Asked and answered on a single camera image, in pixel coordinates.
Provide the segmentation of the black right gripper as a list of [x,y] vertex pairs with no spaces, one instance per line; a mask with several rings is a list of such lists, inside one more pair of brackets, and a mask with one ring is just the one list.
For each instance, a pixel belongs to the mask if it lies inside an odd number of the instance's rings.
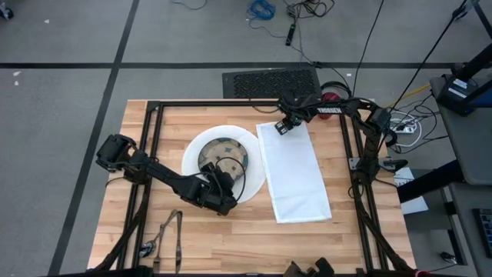
[[278,99],[278,109],[284,114],[282,120],[274,124],[280,135],[292,130],[295,125],[302,122],[309,123],[316,115],[315,106],[319,103],[317,96],[309,95],[303,98],[295,98],[285,94]]

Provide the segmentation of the white paper sheet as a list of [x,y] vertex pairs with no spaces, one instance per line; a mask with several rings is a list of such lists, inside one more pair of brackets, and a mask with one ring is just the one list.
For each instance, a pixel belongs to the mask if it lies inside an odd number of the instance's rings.
[[[408,167],[399,169],[394,174],[394,183],[398,188],[413,180],[414,175]],[[401,201],[401,210],[404,215],[410,215],[418,212],[426,212],[428,210],[428,206],[424,200],[424,197],[420,196],[406,202]]]

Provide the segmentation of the black keyboard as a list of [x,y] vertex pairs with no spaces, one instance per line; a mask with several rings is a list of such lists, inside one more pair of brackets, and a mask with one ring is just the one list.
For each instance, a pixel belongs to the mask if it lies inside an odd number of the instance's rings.
[[492,259],[492,209],[472,209],[485,255]]

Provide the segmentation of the black perforated floor mat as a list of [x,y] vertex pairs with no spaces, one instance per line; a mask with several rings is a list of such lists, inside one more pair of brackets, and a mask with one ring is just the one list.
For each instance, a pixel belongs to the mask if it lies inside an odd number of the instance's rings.
[[222,74],[224,98],[279,98],[285,92],[297,97],[320,95],[321,85],[312,68],[281,68]]

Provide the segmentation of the grey desk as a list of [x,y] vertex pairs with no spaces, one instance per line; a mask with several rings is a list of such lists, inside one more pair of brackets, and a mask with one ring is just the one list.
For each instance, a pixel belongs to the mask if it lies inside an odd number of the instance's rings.
[[492,185],[492,108],[467,117],[437,105],[456,160],[470,185]]
[[492,186],[451,183],[448,186],[479,277],[492,277],[492,259],[486,256],[473,209],[492,209]]

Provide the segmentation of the black stand pole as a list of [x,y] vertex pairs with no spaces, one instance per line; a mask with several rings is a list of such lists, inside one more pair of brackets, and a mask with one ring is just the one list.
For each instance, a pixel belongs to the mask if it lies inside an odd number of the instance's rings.
[[481,69],[486,68],[492,62],[492,43],[485,47],[479,54],[461,67],[456,67],[453,77],[461,81],[473,78]]

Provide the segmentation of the red textured cup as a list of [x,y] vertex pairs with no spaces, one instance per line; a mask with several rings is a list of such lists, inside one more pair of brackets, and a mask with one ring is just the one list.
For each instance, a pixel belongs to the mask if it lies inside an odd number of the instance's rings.
[[[341,99],[341,97],[335,92],[325,92],[321,97],[321,100],[323,102],[330,102],[330,101],[335,101],[335,100],[340,100],[340,99]],[[331,116],[332,116],[332,114],[319,114],[318,115],[318,117],[320,119],[323,119],[323,120],[329,119]]]

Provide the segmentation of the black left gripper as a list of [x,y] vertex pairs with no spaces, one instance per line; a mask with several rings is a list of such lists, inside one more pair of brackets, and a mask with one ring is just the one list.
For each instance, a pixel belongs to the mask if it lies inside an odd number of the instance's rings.
[[228,215],[238,204],[232,192],[234,179],[229,173],[217,169],[213,162],[200,167],[200,172],[204,181],[201,183],[195,204],[218,215]]

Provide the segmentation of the white power strip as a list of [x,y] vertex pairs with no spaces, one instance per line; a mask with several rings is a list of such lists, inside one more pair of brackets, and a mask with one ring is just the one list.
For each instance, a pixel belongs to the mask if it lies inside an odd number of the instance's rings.
[[392,118],[390,129],[397,134],[414,134],[418,129],[418,121],[414,118]]

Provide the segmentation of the white cloth napkin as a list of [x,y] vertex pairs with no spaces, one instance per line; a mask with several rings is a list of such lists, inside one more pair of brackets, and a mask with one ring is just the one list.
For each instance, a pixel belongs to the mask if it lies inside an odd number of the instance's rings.
[[276,222],[331,219],[327,191],[307,126],[301,124],[281,135],[269,122],[257,125],[257,134]]

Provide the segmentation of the black box with white labels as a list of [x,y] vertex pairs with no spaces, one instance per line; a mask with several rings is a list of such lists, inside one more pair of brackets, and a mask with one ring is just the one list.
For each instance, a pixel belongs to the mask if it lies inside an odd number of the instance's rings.
[[478,108],[492,108],[492,78],[479,83],[473,78],[464,81],[443,75],[438,80],[444,85],[438,89],[437,103],[452,112],[466,117]]

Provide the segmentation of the black support beam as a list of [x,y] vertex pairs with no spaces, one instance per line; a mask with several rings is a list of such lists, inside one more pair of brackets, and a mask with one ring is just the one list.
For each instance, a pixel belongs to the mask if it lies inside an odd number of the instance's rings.
[[463,180],[464,175],[460,164],[454,160],[399,186],[397,193],[400,202],[404,203],[419,198],[428,192],[441,189],[452,182],[462,182]]

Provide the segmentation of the dark patterned plate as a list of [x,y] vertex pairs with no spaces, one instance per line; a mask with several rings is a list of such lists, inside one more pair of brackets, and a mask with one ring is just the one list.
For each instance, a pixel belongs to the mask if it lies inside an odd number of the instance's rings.
[[199,169],[203,169],[208,163],[218,166],[237,181],[244,175],[241,168],[248,167],[248,153],[240,142],[232,138],[215,138],[198,154]]

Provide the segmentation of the round white woven placemat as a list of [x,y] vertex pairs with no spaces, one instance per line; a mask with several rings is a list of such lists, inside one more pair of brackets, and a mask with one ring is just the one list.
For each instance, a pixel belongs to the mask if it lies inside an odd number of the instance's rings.
[[198,154],[211,140],[230,138],[240,142],[248,153],[248,167],[241,168],[244,175],[234,181],[232,192],[239,203],[252,199],[266,181],[258,139],[248,130],[236,125],[219,125],[203,131],[186,148],[181,163],[181,172],[191,175],[199,171]]

